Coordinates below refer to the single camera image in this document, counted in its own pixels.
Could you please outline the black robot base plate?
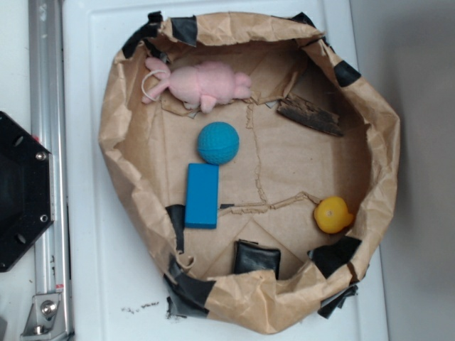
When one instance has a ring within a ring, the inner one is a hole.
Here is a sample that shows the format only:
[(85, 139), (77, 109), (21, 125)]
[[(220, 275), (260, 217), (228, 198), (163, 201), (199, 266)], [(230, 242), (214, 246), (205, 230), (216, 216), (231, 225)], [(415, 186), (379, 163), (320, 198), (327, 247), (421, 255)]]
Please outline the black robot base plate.
[(53, 222), (50, 152), (1, 113), (1, 272), (10, 271)]

